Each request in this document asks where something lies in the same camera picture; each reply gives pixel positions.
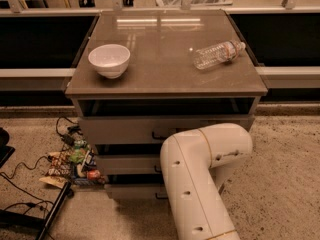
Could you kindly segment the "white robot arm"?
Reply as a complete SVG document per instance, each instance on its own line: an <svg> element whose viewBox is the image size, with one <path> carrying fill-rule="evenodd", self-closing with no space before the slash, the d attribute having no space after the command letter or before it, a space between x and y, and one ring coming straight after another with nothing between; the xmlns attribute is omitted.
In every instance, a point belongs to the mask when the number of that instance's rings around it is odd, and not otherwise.
<svg viewBox="0 0 320 240"><path fill-rule="evenodd" d="M160 164L179 240L240 240L219 189L252 150L248 131L232 123L164 141Z"/></svg>

